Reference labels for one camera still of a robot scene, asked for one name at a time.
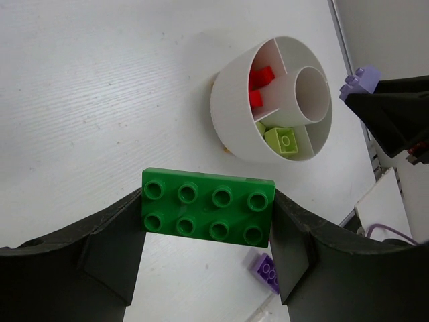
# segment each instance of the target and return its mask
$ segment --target lime green lego brick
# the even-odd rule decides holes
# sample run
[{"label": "lime green lego brick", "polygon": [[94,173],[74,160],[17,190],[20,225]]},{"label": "lime green lego brick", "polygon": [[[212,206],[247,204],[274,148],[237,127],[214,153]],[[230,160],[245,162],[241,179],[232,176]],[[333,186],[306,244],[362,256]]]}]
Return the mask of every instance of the lime green lego brick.
[{"label": "lime green lego brick", "polygon": [[264,135],[266,142],[280,156],[288,157],[298,153],[293,129],[275,127]]},{"label": "lime green lego brick", "polygon": [[261,122],[256,122],[256,127],[257,127],[257,130],[260,132],[260,134],[263,136],[263,134],[267,130],[267,127]]},{"label": "lime green lego brick", "polygon": [[144,231],[268,247],[275,183],[158,168],[143,171]]}]

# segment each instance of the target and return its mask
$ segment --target cable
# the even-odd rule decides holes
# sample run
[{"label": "cable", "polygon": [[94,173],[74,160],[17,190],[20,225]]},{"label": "cable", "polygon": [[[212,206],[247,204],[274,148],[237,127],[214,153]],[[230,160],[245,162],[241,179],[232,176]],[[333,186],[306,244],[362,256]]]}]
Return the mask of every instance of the cable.
[{"label": "cable", "polygon": [[396,230],[396,229],[394,229],[394,228],[391,228],[391,227],[389,227],[389,226],[383,225],[382,223],[375,223],[375,224],[373,224],[373,225],[369,226],[369,228],[368,228],[368,232],[367,232],[367,238],[370,238],[370,237],[371,237],[371,234],[373,233],[373,230],[374,230],[375,228],[383,228],[383,229],[389,230],[389,231],[391,231],[392,233],[395,233],[396,235],[399,235],[399,236],[401,236],[402,238],[404,238],[404,239],[408,240],[408,241],[409,241],[411,244],[413,244],[413,245],[420,245],[420,244],[419,244],[418,242],[416,242],[414,239],[409,238],[407,235],[404,235],[404,234],[403,234],[403,233],[401,233],[400,231],[398,231],[398,230]]}]

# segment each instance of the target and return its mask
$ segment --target white panel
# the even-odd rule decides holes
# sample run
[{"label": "white panel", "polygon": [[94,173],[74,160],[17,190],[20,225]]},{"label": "white panel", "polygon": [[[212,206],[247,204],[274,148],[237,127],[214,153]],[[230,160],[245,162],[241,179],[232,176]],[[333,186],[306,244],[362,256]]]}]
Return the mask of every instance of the white panel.
[{"label": "white panel", "polygon": [[335,2],[354,68],[372,64],[383,79],[429,74],[429,1]]},{"label": "white panel", "polygon": [[[365,231],[371,225],[381,223],[411,237],[410,226],[393,168],[390,168],[355,205],[355,210]],[[371,239],[380,242],[387,238],[403,239],[395,233],[380,228],[375,228],[371,234]]]},{"label": "white panel", "polygon": [[413,166],[406,160],[408,153],[405,151],[391,159],[378,144],[375,147],[382,166],[397,168],[404,194],[404,207],[414,239],[418,242],[429,240],[429,166],[421,163]]},{"label": "white panel", "polygon": [[322,121],[306,125],[307,134],[315,154],[319,153],[324,147],[324,144],[326,143],[324,137],[329,135],[331,122],[332,109],[329,109],[326,117]]},{"label": "white panel", "polygon": [[270,116],[276,111],[278,111],[278,109],[270,109],[270,108],[267,108],[266,106],[262,106],[252,110],[252,115],[256,123],[261,121],[262,119],[265,119],[267,116]]},{"label": "white panel", "polygon": [[260,70],[270,66],[273,70],[274,76],[281,77],[286,75],[286,69],[283,64],[282,57],[279,53],[279,48],[274,39],[266,42],[259,52],[256,54],[255,59],[253,60],[252,69]]}]

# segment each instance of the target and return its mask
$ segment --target red lego brick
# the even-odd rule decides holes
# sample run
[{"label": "red lego brick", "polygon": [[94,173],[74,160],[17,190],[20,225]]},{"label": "red lego brick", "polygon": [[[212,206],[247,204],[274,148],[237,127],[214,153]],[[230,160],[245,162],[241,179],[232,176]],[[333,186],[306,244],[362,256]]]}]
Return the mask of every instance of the red lego brick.
[{"label": "red lego brick", "polygon": [[249,101],[250,101],[250,107],[252,109],[256,109],[258,107],[263,106],[261,92],[260,91],[250,91],[249,92]]},{"label": "red lego brick", "polygon": [[250,74],[249,74],[249,91],[253,91],[255,89],[255,71],[254,70],[250,70]]},{"label": "red lego brick", "polygon": [[251,71],[249,75],[249,84],[255,88],[267,86],[275,78],[273,70],[270,66],[262,68],[261,70]]}]

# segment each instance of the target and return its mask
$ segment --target lego brick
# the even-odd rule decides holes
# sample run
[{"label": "lego brick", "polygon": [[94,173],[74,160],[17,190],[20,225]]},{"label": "lego brick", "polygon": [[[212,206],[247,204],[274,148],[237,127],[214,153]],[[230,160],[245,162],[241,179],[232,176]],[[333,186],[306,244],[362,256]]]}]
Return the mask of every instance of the lego brick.
[{"label": "lego brick", "polygon": [[345,84],[340,88],[339,98],[343,101],[351,93],[374,93],[381,73],[374,66],[368,65],[358,68],[354,75],[349,75],[345,79]]},{"label": "lego brick", "polygon": [[260,134],[263,136],[263,134],[265,133],[265,131],[267,130],[267,127],[264,125],[264,124],[262,124],[261,122],[256,122],[255,123],[256,124],[256,127],[257,127],[257,130],[260,132]]},{"label": "lego brick", "polygon": [[266,285],[274,293],[280,294],[279,284],[277,281],[277,273],[274,267],[274,261],[267,253],[263,253],[255,265],[250,269],[250,272],[262,284]]},{"label": "lego brick", "polygon": [[275,127],[264,134],[268,145],[280,156],[288,157],[298,153],[294,130]]},{"label": "lego brick", "polygon": [[249,73],[249,92],[253,91],[255,89],[255,82],[254,82],[254,76],[255,75],[255,71],[254,70],[250,70]]},{"label": "lego brick", "polygon": [[144,231],[268,246],[274,181],[148,168],[142,187]]},{"label": "lego brick", "polygon": [[249,102],[252,109],[263,106],[262,95],[260,91],[249,92]]},{"label": "lego brick", "polygon": [[262,68],[261,70],[253,70],[249,75],[249,84],[251,83],[255,88],[267,86],[275,78],[274,72],[270,66]]}]

